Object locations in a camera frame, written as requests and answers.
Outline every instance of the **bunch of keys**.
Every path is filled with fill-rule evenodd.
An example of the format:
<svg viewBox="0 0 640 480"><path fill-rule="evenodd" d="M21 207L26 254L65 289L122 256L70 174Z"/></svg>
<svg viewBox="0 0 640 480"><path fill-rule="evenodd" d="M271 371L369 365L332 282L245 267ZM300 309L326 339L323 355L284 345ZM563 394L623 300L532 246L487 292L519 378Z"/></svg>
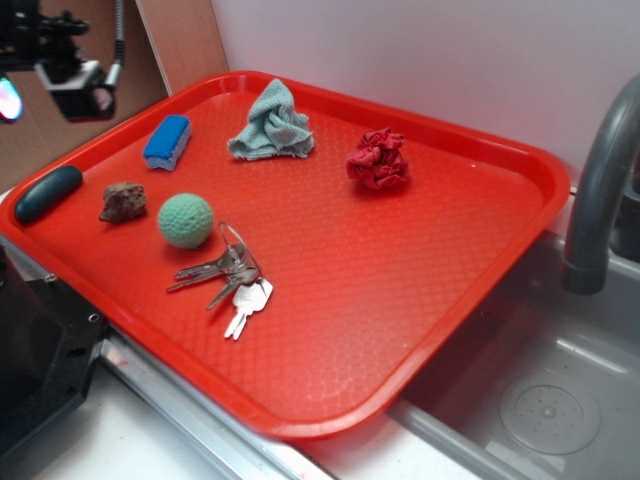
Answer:
<svg viewBox="0 0 640 480"><path fill-rule="evenodd" d="M240 243L229 243L223 227L230 230ZM227 285L207 306L207 310L212 309L235 292L233 305L236 307L237 313L227 327L224 338L232 337L234 340L238 340L247 323L247 318L266 306L273 292L273 285L262 277L260 267L253 254L237 232L226 222L220 222L220 232L227 246L224 253L210 262L180 270L174 279L182 280L182 282L168 287L167 292L175 292L181 288L225 275Z"/></svg>

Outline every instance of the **ball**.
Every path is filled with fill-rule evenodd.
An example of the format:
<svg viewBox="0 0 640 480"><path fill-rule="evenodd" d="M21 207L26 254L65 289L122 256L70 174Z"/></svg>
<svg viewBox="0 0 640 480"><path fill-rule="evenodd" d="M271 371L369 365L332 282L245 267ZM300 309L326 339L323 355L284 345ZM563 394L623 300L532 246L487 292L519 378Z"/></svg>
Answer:
<svg viewBox="0 0 640 480"><path fill-rule="evenodd" d="M162 205L158 213L158 227L171 245L198 248L211 234L213 210L203 198L181 193Z"/></svg>

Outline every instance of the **blue sponge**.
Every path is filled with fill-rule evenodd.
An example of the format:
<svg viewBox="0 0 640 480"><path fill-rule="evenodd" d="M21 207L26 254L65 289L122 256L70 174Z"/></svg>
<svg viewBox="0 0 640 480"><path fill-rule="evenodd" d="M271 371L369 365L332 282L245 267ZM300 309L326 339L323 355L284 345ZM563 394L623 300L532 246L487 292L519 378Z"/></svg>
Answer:
<svg viewBox="0 0 640 480"><path fill-rule="evenodd" d="M142 154L149 168L173 171L190 137L191 125L187 117L169 115L165 118Z"/></svg>

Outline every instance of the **tray rim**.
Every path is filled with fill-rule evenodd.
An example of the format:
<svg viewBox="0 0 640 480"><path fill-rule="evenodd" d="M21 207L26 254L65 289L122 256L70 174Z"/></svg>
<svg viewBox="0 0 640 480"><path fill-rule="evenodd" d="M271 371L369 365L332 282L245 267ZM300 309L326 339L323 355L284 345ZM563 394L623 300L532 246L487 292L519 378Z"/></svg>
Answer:
<svg viewBox="0 0 640 480"><path fill-rule="evenodd" d="M44 268L56 272L61 278L64 278L65 281L72 284L82 295L90 297L91 301L97 303L97 306L104 311L107 318L112 320L118 319L118 324L120 324L126 321L126 317L137 317L137 314L123 312L115 306L113 308L104 308L104 305L110 305L112 303L104 292L101 292L89 282L84 281L84 279L77 278L73 274L72 269L64 265L61 261L58 261L55 257L49 255L45 248L42 248L33 238L28 236L28 225L22 226L13 216L15 204L31 185L53 169L62 165L75 165L84 172L104 160L104 158L117 152L122 145L128 145L137 138L140 138L142 135L137 137L128 136L126 143L119 141L121 136L123 136L123 132L127 131L127 129L134 124L136 124L138 128L144 127L145 131L150 133L157 127L159 120L176 110L177 106L179 106L178 110L182 111L190 108L189 105L195 106L214 95L236 92L259 93L273 78L280 78L290 88L294 94L294 98L296 98L296 104L304 105L310 98L321 97L325 100L322 108L314 108L314 110L325 114L331 114L332 111L335 112L342 108L342 106L348 104L350 107L348 110L353 110L356 113L351 113L349 115L350 118L346 119L347 121L364 124L364 119L370 118L372 114L379 115L380 118L384 118L385 120L393 119L396 124L401 125L398 127L398 131L402 131L405 138L419 141L420 143L427 143L431 147L435 145L434 148L438 148L438 144L445 142L443 138L446 137L450 139L451 136L453 136L460 142L460 146L458 147L460 150L462 150L463 147L473 147L473 151L478 155L477 157L464 155L465 157L505 168L505 164L508 162L503 161L503 157L496 159L495 156L491 158L486 156L488 152L495 153L496 149L498 149L506 157L517 159L519 169L514 169L512 163L508 165L509 168L505 169L522 174L538 187L543 196L544 203L535 219L527 224L506 249L500 252L496 260L473 282L462 299L447 312L447 316L457 315L461 318L457 326L464 321L466 316L468 316L477 305L478 301L475 300L475 298L478 296L482 298L486 295L486 285L490 284L491 288L495 286L544 231L546 225L562 209L568 199L570 182L567 171L555 156L537 147L394 107L332 92L283 77L261 72L238 71L214 75L197 82L185 90L160 101L156 105L137 114L78 149L64 155L25 179L13 188L4 201L0 203L0 232ZM429 136L430 142L425 142L421 135ZM100 160L96 161L92 160L92 158L100 158ZM444 328L439 328L441 323L442 322L439 322L430 333L429 341L427 342L425 338L422 338L414 351L406 357L402 364L399 365L387 380L373 391L363 403L338 417L317 422L292 423L271 412L265 414L266 409L263 409L264 411L257 411L256 402L250 401L242 390L225 381L225 379L216 372L208 370L204 365L193 362L180 348L173 348L173 364L169 365L169 368L175 370L180 375L184 375L195 388L223 392L225 396L231 395L235 401L231 402L231 404L229 402L221 403L221 405L245 421L249 426L262 433L282 439L324 437L346 430L386 409L394 400L395 396L401 392L402 387L428 362L430 356L433 354L431 346L434 341L442 343L446 341L446 338L451 335L452 331L455 331L455 329L452 331L443 331L445 330ZM138 338L139 333L141 332L137 332L136 328L130 331L124 331L125 336L131 337L143 348L149 350L154 356L158 356L159 351L166 349L166 337L164 334L157 331L152 331L150 334L150 332L145 331L144 334L146 337L141 339Z"/></svg>

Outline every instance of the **stainless steel sink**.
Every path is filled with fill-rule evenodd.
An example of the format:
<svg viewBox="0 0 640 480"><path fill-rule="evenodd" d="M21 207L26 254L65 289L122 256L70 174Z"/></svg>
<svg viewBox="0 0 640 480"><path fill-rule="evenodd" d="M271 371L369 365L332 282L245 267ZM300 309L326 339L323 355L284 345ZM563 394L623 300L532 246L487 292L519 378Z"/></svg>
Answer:
<svg viewBox="0 0 640 480"><path fill-rule="evenodd" d="M640 266L576 296L561 249L538 240L391 414L485 478L640 478Z"/></svg>

